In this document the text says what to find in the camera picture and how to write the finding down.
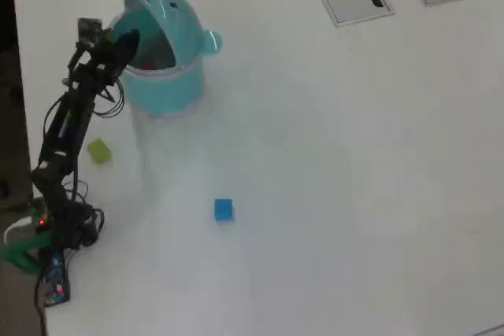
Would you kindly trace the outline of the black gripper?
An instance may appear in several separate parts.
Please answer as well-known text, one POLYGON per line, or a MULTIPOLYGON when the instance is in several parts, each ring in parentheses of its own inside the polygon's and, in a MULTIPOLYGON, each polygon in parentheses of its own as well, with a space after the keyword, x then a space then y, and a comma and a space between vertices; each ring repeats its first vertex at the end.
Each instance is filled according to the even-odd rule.
POLYGON ((117 35, 115 40, 104 39, 94 45, 86 45, 90 58, 85 65, 90 69, 103 65, 106 72, 121 73, 134 59, 139 42, 139 30, 131 29, 117 35))

